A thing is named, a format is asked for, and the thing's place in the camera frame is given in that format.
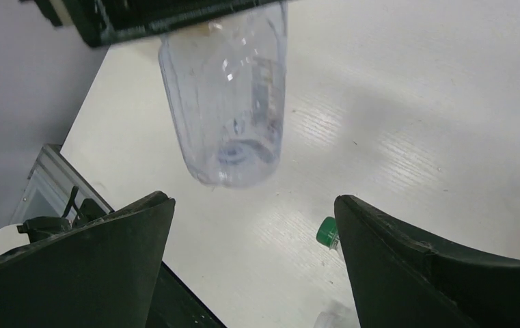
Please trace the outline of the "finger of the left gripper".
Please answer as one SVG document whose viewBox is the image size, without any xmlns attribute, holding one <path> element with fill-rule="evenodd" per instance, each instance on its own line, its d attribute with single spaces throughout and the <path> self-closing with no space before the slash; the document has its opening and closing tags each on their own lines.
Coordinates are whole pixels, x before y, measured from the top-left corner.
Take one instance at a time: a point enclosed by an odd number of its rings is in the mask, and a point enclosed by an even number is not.
<svg viewBox="0 0 520 328">
<path fill-rule="evenodd" d="M 56 28 L 75 27 L 90 48 L 169 33 L 271 5 L 272 0 L 35 0 Z"/>
</svg>

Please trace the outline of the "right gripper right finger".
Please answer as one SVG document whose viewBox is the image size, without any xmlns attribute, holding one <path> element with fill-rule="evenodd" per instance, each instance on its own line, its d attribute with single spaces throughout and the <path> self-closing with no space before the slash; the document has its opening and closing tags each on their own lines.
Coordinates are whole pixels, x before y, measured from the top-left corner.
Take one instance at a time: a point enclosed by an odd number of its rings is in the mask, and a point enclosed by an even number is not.
<svg viewBox="0 0 520 328">
<path fill-rule="evenodd" d="M 334 217 L 362 327 L 520 327 L 520 260 L 454 243 L 353 195 Z"/>
</svg>

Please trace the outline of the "green cap water bottle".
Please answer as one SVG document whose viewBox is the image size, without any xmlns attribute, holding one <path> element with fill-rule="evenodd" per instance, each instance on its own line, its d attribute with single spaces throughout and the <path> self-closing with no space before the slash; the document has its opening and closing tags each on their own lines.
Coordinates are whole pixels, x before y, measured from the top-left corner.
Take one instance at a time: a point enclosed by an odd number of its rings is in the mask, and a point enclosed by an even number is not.
<svg viewBox="0 0 520 328">
<path fill-rule="evenodd" d="M 316 240 L 329 250 L 336 252 L 340 259 L 344 261 L 344 254 L 340 244 L 338 227 L 334 217 L 325 217 L 316 233 Z"/>
</svg>

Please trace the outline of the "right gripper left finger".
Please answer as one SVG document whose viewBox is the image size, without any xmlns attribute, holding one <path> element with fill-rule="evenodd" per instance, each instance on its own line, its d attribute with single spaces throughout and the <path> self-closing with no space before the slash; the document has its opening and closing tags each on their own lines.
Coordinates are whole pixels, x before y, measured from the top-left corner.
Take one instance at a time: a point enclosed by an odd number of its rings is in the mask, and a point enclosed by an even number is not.
<svg viewBox="0 0 520 328">
<path fill-rule="evenodd" d="M 0 255 L 0 327 L 144 327 L 176 202 L 156 191 Z"/>
</svg>

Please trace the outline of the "small blue label bottle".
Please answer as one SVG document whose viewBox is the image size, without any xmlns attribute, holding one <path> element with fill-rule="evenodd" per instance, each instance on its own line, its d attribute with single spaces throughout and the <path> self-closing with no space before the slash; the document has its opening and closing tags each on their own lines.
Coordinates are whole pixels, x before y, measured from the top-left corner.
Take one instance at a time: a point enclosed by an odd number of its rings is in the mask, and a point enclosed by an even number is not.
<svg viewBox="0 0 520 328">
<path fill-rule="evenodd" d="M 203 185 L 266 180 L 282 149 L 288 5 L 165 34 L 159 64 L 182 157 Z"/>
</svg>

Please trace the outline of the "blue label clear bottle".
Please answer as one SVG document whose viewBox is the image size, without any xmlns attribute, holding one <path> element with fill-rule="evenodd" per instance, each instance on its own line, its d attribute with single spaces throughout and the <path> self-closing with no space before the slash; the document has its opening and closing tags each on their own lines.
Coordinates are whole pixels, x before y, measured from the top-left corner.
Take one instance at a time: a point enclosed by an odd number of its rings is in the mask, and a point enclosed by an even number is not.
<svg viewBox="0 0 520 328">
<path fill-rule="evenodd" d="M 313 328 L 361 327 L 356 310 L 337 301 L 331 301 L 316 317 Z"/>
</svg>

